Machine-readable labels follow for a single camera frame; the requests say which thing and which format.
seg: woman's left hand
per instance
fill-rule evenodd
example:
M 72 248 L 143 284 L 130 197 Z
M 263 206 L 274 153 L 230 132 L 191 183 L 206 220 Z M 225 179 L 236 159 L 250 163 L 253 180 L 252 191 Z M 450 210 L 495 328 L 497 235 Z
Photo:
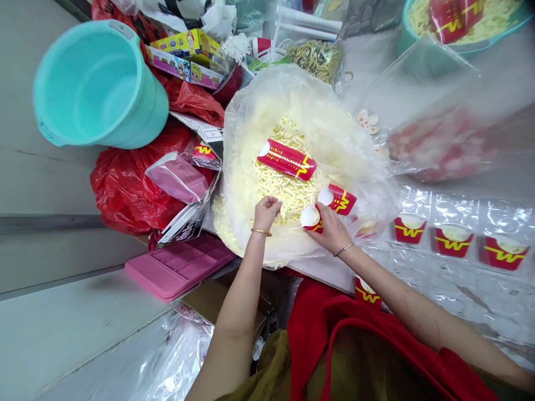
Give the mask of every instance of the woman's left hand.
M 263 197 L 255 208 L 255 223 L 253 224 L 253 228 L 269 232 L 282 205 L 283 201 L 275 197 Z

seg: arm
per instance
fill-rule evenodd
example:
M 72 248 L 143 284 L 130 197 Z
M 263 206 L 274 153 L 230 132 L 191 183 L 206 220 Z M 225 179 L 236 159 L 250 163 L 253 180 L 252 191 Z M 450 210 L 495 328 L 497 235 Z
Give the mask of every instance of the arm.
M 353 240 L 333 210 L 320 203 L 318 207 L 323 219 L 323 234 L 308 233 L 335 254 Z M 394 315 L 423 344 L 436 350 L 449 348 L 467 363 L 534 392 L 534 380 L 527 371 L 469 325 L 388 272 L 363 250 L 351 246 L 338 257 L 379 294 Z
M 263 198 L 256 206 L 254 228 L 268 232 L 281 206 L 274 197 Z M 213 401 L 232 393 L 249 377 L 265 245 L 266 234 L 253 231 L 186 401 Z

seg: woman's right hand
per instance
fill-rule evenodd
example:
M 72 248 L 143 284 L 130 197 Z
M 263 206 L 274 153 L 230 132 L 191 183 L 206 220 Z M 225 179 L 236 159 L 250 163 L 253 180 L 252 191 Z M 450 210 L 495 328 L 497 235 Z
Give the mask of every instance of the woman's right hand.
M 316 202 L 316 205 L 322 215 L 323 233 L 319 234 L 316 231 L 308 230 L 306 232 L 313 240 L 334 255 L 353 243 L 353 240 L 334 210 L 321 202 Z

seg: teal bowl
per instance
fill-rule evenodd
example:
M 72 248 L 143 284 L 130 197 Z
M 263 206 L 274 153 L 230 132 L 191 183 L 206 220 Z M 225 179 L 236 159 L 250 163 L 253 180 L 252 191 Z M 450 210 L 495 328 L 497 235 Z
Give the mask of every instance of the teal bowl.
M 420 39 L 420 37 L 412 29 L 411 23 L 408 20 L 408 11 L 412 7 L 414 1 L 415 0 L 407 0 L 405 2 L 405 6 L 403 7 L 403 15 L 401 19 L 402 32 L 400 38 L 398 39 L 396 48 L 397 57 L 400 57 L 409 47 L 411 47 L 414 43 L 418 41 L 418 39 Z M 467 60 L 472 59 L 477 54 L 481 53 L 485 49 L 498 42 L 500 39 L 511 35 L 512 33 L 522 28 L 524 25 L 526 25 L 531 19 L 531 17 L 533 17 L 532 10 L 528 3 L 529 2 L 524 0 L 518 10 L 516 10 L 511 15 L 509 21 L 513 22 L 514 25 L 510 26 L 509 29 L 507 29 L 503 33 L 493 36 L 492 38 L 489 38 L 484 41 L 463 45 L 447 45 L 447 47 Z

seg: bucket handle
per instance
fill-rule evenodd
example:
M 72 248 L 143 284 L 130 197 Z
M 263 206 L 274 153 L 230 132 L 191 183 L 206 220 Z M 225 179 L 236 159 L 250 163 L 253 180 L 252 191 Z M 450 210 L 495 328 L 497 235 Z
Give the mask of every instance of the bucket handle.
M 138 37 L 128 25 L 123 24 L 122 22 L 117 21 L 116 19 L 112 19 L 109 22 L 108 26 L 122 33 L 127 40 L 132 40 Z
M 41 131 L 41 134 L 49 140 L 49 142 L 53 145 L 56 145 L 58 147 L 65 146 L 65 143 L 61 141 L 45 124 L 44 121 L 38 120 L 37 125 L 39 126 L 39 131 Z

